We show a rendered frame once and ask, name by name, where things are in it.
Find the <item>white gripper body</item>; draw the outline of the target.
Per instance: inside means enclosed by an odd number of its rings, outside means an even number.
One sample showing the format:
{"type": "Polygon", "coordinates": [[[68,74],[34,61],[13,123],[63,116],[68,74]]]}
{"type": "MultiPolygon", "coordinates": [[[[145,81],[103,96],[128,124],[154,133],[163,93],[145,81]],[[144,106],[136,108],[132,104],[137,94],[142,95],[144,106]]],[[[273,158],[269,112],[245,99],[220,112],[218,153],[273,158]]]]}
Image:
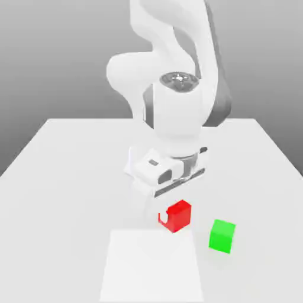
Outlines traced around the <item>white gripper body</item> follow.
{"type": "Polygon", "coordinates": [[[197,194],[204,184],[205,168],[197,166],[189,176],[177,180],[169,180],[151,185],[144,183],[147,187],[145,193],[144,209],[164,209],[174,204],[174,200],[188,198],[197,194]]]}

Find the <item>small red cube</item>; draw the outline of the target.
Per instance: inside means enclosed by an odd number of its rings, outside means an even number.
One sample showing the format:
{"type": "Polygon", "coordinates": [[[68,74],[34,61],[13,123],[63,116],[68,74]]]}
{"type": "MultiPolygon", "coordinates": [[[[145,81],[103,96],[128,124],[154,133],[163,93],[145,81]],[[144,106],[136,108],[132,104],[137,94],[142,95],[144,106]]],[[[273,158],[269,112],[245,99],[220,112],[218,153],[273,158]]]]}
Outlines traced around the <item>small red cube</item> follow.
{"type": "Polygon", "coordinates": [[[166,222],[161,220],[160,213],[158,213],[158,222],[170,232],[176,233],[191,223],[191,210],[191,204],[185,200],[180,200],[166,210],[166,222]]]}

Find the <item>small green cube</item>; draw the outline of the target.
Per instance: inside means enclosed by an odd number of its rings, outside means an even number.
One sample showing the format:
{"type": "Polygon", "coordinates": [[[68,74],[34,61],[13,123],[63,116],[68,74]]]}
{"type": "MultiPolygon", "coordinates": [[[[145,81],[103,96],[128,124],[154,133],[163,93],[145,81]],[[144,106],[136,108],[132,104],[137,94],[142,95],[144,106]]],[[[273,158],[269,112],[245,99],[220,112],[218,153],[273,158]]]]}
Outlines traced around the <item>small green cube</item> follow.
{"type": "Polygon", "coordinates": [[[223,220],[214,220],[210,234],[210,249],[230,254],[236,225],[223,220]]]}

